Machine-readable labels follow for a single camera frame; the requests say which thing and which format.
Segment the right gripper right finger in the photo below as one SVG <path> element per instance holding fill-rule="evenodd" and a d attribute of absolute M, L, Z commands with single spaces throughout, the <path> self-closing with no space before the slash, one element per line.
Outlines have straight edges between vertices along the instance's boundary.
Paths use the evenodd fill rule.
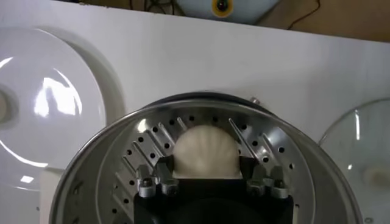
<path fill-rule="evenodd" d="M 264 195 L 273 198 L 289 197 L 289 186 L 281 166 L 274 166 L 268 173 L 265 166 L 257 159 L 240 156 L 239 168 L 249 194 L 259 197 Z"/>

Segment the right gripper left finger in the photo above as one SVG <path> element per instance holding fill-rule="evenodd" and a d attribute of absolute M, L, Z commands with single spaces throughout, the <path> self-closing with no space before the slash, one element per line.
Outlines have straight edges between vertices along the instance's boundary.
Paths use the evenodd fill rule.
<path fill-rule="evenodd" d="M 179 191 L 179 180 L 173 177 L 173 156 L 158 159 L 152 170 L 145 164 L 136 170 L 138 195 L 141 198 L 152 198 L 158 193 L 173 197 Z"/>

